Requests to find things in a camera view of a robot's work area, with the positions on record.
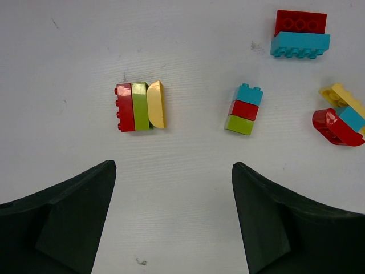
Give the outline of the blue small lego brick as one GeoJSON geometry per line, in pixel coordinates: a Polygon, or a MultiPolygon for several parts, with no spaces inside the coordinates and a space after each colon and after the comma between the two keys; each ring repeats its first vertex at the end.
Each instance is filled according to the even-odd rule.
{"type": "Polygon", "coordinates": [[[243,83],[236,88],[233,100],[239,100],[255,106],[260,106],[263,97],[263,91],[259,87],[251,88],[248,84],[243,83]]]}

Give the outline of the red small lego brick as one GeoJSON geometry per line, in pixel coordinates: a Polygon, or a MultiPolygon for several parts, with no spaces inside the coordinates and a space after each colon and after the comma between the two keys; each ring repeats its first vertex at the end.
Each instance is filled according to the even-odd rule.
{"type": "Polygon", "coordinates": [[[234,115],[247,120],[255,121],[259,107],[240,100],[234,100],[229,109],[228,115],[234,115]]]}

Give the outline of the green small lego brick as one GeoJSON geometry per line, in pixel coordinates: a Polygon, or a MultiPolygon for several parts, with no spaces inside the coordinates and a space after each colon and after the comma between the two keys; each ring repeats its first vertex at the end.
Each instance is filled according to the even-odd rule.
{"type": "Polygon", "coordinates": [[[243,135],[251,135],[254,121],[235,115],[228,115],[224,129],[243,135]]]}

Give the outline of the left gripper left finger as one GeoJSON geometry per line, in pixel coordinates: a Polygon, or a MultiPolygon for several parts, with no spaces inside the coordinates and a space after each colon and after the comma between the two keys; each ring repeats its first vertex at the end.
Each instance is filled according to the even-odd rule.
{"type": "Polygon", "coordinates": [[[91,273],[115,182],[106,160],[1,204],[1,273],[91,273]]]}

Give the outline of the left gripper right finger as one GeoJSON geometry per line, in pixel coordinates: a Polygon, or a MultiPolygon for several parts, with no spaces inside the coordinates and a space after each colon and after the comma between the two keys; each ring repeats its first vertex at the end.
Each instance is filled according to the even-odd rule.
{"type": "Polygon", "coordinates": [[[363,273],[364,215],[291,191],[238,162],[232,185],[250,273],[363,273]]]}

